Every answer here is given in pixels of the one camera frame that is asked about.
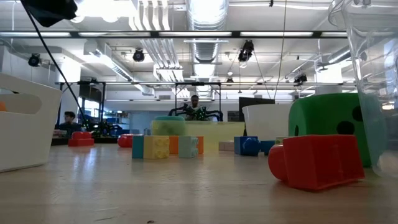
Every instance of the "black dot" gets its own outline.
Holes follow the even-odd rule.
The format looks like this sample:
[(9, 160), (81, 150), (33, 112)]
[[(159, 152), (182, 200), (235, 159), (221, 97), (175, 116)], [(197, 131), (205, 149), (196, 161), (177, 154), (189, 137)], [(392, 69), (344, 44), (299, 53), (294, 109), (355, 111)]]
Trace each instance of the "black dot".
[(337, 125), (338, 134), (354, 134), (354, 124), (349, 121), (342, 121)]
[(299, 136), (299, 127), (296, 125), (296, 128), (294, 129), (294, 136)]
[(363, 119), (362, 119), (362, 112), (361, 112), (361, 107), (360, 107), (360, 106), (356, 106), (356, 107), (353, 109), (353, 118), (354, 118), (354, 120), (356, 120), (356, 121), (360, 121), (360, 122), (363, 121)]

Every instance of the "security camera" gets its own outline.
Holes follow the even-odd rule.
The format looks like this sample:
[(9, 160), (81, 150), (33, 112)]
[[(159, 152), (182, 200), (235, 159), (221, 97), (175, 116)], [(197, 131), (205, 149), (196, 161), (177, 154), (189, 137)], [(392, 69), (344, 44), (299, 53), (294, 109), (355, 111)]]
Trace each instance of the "security camera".
[(42, 59), (40, 59), (40, 54), (33, 53), (27, 62), (32, 67), (39, 67), (42, 65)]
[(142, 62), (145, 59), (144, 53), (142, 49), (136, 49), (136, 52), (132, 56), (132, 59), (136, 62)]
[(241, 53), (239, 54), (238, 60), (240, 62), (247, 62), (249, 58), (251, 58), (251, 55), (254, 51), (254, 44), (251, 40), (246, 40), (246, 42), (243, 45), (243, 48), (241, 49)]

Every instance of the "red toy block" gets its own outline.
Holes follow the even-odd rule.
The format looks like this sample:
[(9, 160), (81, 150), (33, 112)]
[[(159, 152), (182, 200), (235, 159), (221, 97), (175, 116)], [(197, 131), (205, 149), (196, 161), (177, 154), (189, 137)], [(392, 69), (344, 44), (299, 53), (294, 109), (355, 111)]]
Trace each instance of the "red toy block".
[(272, 174), (289, 187), (321, 190), (365, 178), (353, 135), (309, 135), (287, 138), (271, 148)]
[(87, 131), (75, 131), (72, 134), (72, 139), (68, 141), (68, 146), (94, 146), (94, 139), (91, 138), (91, 134)]
[(122, 134), (118, 139), (119, 147), (132, 148), (132, 136), (133, 134)]

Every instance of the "white plastic bin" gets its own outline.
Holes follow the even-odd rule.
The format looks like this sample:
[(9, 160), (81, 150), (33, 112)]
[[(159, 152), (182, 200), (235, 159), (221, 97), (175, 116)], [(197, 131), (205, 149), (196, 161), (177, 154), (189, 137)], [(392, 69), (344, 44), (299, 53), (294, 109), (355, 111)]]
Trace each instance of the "white plastic bin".
[(62, 92), (0, 73), (0, 172), (47, 162)]
[(288, 136), (291, 106), (291, 104), (245, 106), (242, 110), (248, 136), (258, 136), (261, 141)]
[(338, 0), (330, 22), (347, 30), (372, 166), (398, 177), (398, 0)]

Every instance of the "yellow toy block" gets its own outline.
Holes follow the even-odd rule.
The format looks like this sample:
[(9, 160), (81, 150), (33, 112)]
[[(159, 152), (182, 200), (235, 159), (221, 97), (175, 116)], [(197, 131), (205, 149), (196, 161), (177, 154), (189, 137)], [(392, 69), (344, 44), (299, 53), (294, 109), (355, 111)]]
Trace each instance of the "yellow toy block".
[(145, 136), (144, 159), (165, 159), (169, 158), (168, 136)]

